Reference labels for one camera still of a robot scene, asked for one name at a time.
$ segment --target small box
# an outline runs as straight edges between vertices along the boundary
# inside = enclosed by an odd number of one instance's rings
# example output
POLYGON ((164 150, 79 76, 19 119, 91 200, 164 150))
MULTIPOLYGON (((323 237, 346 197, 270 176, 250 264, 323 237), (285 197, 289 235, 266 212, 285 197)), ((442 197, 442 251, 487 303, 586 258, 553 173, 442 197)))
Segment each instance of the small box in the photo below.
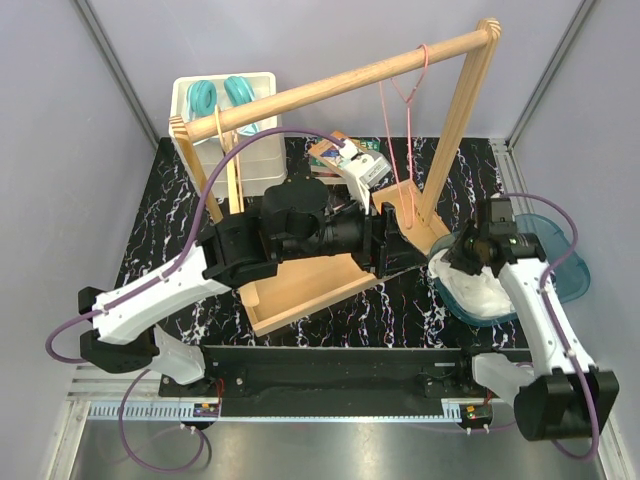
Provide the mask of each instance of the small box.
MULTIPOLYGON (((218 95, 218 106, 221 110, 231 108, 231 101, 224 89, 224 81, 232 74, 227 75, 205 75, 198 77, 181 77, 173 83, 173 93, 171 96, 171 116, 180 115, 185 123, 189 122, 189 112, 187 111, 187 90, 189 86, 198 80, 210 80, 216 87, 218 95)), ((276 93, 276 77, 273 73, 239 73, 238 76, 245 77, 253 91, 256 99, 268 97, 276 93)), ((280 116, 273 116, 257 122, 260 131, 280 125, 280 116)), ((185 161, 182 150, 178 148, 175 136, 169 127, 171 137, 176 150, 180 154, 192 183, 199 191, 192 172, 185 161)), ((247 137, 238 135, 242 142, 247 137)), ((194 145, 196 153, 205 175, 208 177, 215 166, 222 160, 222 149, 217 136, 206 141, 198 142, 194 145)), ((240 168, 242 171, 242 188, 244 196, 263 195, 264 191, 273 186, 281 184, 287 176, 286 154, 284 138, 282 135, 271 135, 255 142, 245 148, 240 154, 240 168)), ((213 194, 217 198, 227 198, 227 172, 223 170, 213 185, 213 194)))

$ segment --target metal floor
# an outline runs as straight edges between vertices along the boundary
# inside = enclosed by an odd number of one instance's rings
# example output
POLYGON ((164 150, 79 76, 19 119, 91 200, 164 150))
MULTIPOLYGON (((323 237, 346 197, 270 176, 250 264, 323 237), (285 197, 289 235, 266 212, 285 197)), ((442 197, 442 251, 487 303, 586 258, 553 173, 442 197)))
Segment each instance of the metal floor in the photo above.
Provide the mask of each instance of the metal floor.
MULTIPOLYGON (((512 418, 497 405, 496 424, 512 418)), ((129 422, 132 448, 145 461, 167 468, 195 453, 197 440, 173 431, 149 439, 170 424, 129 422)), ((456 430, 452 425, 439 428, 456 430)), ((212 458, 203 454, 194 470, 167 478, 240 479, 604 479, 598 461, 584 464, 563 457, 549 443, 528 443, 517 428, 490 435, 445 434, 403 424, 219 423, 206 430, 212 458)), ((574 442, 584 451, 586 442, 574 442)), ((90 421, 76 457, 74 480, 142 480, 160 475, 125 456, 116 422, 90 421)))

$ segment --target white cloth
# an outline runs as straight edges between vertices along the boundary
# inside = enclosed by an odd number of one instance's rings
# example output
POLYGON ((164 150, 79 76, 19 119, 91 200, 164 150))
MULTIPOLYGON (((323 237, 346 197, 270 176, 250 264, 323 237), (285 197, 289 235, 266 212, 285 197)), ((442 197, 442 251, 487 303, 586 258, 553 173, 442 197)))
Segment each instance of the white cloth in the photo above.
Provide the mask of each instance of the white cloth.
POLYGON ((480 275, 467 275, 451 268, 442 259, 447 249, 436 253, 429 260, 429 273, 440 278, 458 305, 468 313, 483 319, 492 319, 515 312, 515 308, 490 267, 484 267, 480 275))

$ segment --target wooden post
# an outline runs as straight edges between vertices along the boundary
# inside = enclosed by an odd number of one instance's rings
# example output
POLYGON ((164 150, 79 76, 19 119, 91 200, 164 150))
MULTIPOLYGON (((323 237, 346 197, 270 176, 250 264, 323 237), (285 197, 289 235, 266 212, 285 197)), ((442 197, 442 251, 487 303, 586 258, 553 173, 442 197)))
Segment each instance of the wooden post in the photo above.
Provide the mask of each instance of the wooden post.
MULTIPOLYGON (((171 126, 171 130, 173 130, 178 146, 180 147, 180 150, 182 150, 182 154, 187 161, 187 165, 189 165, 189 169, 196 180, 198 190, 200 190, 199 193, 202 195, 202 190, 207 185, 207 176, 204 174, 196 149, 191 143, 191 140, 189 140, 189 134, 185 128, 184 121, 182 120, 182 117, 177 115, 169 119, 169 125, 171 126)), ((213 221, 218 223, 222 220, 222 211, 220 211, 220 206, 213 196, 213 193, 207 192, 206 204, 213 221)))
POLYGON ((429 225, 435 215, 436 204, 458 153, 460 141, 500 39, 500 24, 493 18, 480 20, 477 30, 487 32, 488 41, 482 48, 467 53, 460 72, 442 136, 438 141, 429 176, 417 207, 418 218, 425 225, 429 225))

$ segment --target wooden frame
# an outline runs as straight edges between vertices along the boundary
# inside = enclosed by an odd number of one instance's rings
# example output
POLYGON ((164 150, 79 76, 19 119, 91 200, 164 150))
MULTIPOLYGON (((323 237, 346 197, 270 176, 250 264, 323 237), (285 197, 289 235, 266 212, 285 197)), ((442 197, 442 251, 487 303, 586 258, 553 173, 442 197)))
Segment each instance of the wooden frame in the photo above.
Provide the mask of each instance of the wooden frame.
MULTIPOLYGON (((398 216, 398 222, 409 240, 425 253, 429 252, 438 238, 449 233, 435 213, 435 207, 499 39, 498 21, 485 19, 478 22, 476 30, 471 33, 429 46, 429 64, 463 54, 466 54, 466 59, 424 191, 420 192, 415 184, 405 181, 399 187, 394 185, 373 195, 376 207, 379 208, 382 202, 387 201, 400 210, 400 195, 408 198, 409 189, 414 190, 416 198, 419 198, 415 212, 418 221, 414 222, 411 229, 404 225, 403 215, 398 216)), ((218 128, 227 132, 421 68, 423 65, 424 51, 420 48, 225 110, 219 115, 219 125, 214 116, 201 118, 186 125, 182 118, 172 117, 170 123, 176 134, 178 146, 202 189, 206 179, 201 180, 204 174, 193 143, 217 135, 218 128)), ((218 221, 222 215, 211 193, 208 193, 207 207, 214 221, 218 221)), ((256 334, 264 335, 380 282, 381 280, 374 275, 360 270, 350 255, 336 255, 284 262, 279 267, 276 277, 246 285, 240 289, 240 296, 256 334)))

